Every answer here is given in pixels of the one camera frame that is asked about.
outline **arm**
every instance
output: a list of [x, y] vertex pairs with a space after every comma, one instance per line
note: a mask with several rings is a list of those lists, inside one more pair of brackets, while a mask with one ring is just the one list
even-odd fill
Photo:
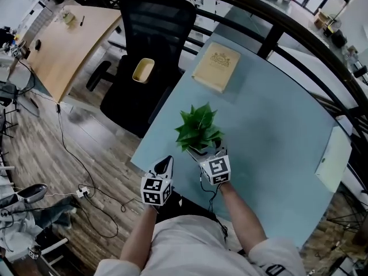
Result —
[[240, 198], [230, 182], [223, 183], [220, 191], [230, 213], [235, 234], [243, 250], [249, 254], [254, 246], [267, 239], [265, 231], [255, 213]]
[[141, 271], [150, 253], [156, 217], [157, 211], [147, 207], [121, 251], [120, 259], [136, 264]]

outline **black railing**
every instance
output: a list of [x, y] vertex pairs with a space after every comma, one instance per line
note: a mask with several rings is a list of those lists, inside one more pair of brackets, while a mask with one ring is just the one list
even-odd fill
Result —
[[[110, 7], [118, 9], [119, 0], [100, 0], [102, 7]], [[305, 29], [298, 22], [293, 20], [291, 17], [287, 16], [276, 8], [268, 5], [260, 0], [219, 0], [226, 2], [228, 4], [234, 5], [240, 9], [243, 9], [269, 23], [273, 26], [270, 29], [268, 35], [263, 37], [257, 32], [247, 28], [244, 25], [240, 25], [237, 22], [231, 21], [225, 17], [218, 16], [216, 14], [197, 9], [197, 15], [210, 18], [211, 20], [217, 21], [229, 28], [232, 28], [252, 39], [261, 43], [257, 55], [266, 59], [270, 52], [274, 51], [281, 55], [283, 58], [291, 62], [300, 71], [307, 75], [312, 81], [314, 81], [325, 93], [332, 99], [332, 101], [324, 99], [318, 95], [310, 93], [314, 96], [318, 102], [327, 110], [327, 112], [332, 116], [336, 117], [338, 115], [344, 114], [347, 116], [349, 121], [352, 123], [354, 129], [358, 133], [360, 139], [357, 142], [356, 138], [352, 140], [352, 147], [354, 154], [359, 154], [362, 161], [368, 160], [368, 142], [364, 133], [368, 132], [368, 99], [362, 91], [361, 87], [356, 82], [357, 80], [345, 67], [345, 65], [340, 61], [339, 58], [326, 46], [320, 39], [318, 39], [313, 33]], [[211, 31], [204, 29], [200, 26], [194, 26], [193, 30], [204, 35], [210, 36]], [[358, 104], [358, 108], [355, 110], [347, 109], [340, 99], [320, 80], [310, 69], [305, 67], [301, 62], [292, 57], [289, 53], [284, 51], [278, 46], [278, 40], [284, 34], [288, 34], [290, 37], [294, 38], [300, 44], [302, 44], [306, 49], [315, 55], [325, 66], [332, 71], [332, 73], [338, 78], [338, 80], [343, 84], [346, 90], [351, 94], [353, 99], [355, 99]], [[188, 42], [193, 43], [199, 47], [203, 46], [203, 42], [189, 37]], [[184, 47], [185, 51], [192, 54], [197, 54], [197, 51]], [[365, 164], [360, 164], [360, 168], [363, 171], [360, 173], [364, 176], [368, 173], [368, 166]], [[364, 181], [364, 184], [368, 187], [368, 179]]]

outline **office chair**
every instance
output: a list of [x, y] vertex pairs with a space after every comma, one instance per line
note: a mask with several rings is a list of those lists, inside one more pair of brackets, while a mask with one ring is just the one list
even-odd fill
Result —
[[[124, 129], [143, 137], [180, 80], [179, 57], [196, 19], [195, 7], [186, 0], [121, 0], [126, 51], [116, 76], [103, 62], [90, 77], [93, 91], [100, 79], [112, 82], [101, 111]], [[146, 84], [132, 79], [142, 58], [155, 61]]]

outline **green plant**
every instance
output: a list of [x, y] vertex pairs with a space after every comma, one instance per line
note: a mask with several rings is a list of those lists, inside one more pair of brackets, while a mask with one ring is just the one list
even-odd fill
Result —
[[179, 132], [177, 143], [183, 151], [189, 147], [201, 150], [221, 141], [223, 133], [212, 124], [216, 112], [211, 111], [209, 103], [198, 109], [192, 105], [190, 113], [180, 112], [184, 124], [175, 130]]

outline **beige book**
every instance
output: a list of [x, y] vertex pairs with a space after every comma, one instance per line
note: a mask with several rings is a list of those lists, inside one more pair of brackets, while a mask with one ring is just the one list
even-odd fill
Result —
[[193, 79], [224, 92], [239, 61], [240, 53], [212, 42], [193, 72]]

